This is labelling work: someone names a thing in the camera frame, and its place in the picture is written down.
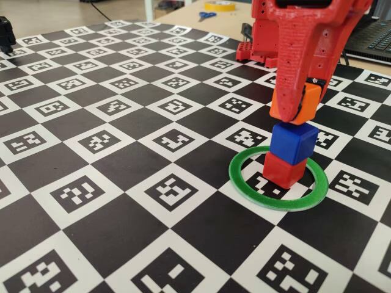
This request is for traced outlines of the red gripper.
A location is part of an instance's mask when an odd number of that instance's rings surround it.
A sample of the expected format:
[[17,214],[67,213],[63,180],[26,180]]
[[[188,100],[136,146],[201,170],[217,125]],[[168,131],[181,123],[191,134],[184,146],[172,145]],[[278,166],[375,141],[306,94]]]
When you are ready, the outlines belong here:
[[[299,1],[268,4],[279,26],[277,79],[271,115],[282,121],[309,121],[327,90],[337,60],[372,0],[328,1],[305,7]],[[321,86],[307,85],[308,79]]]

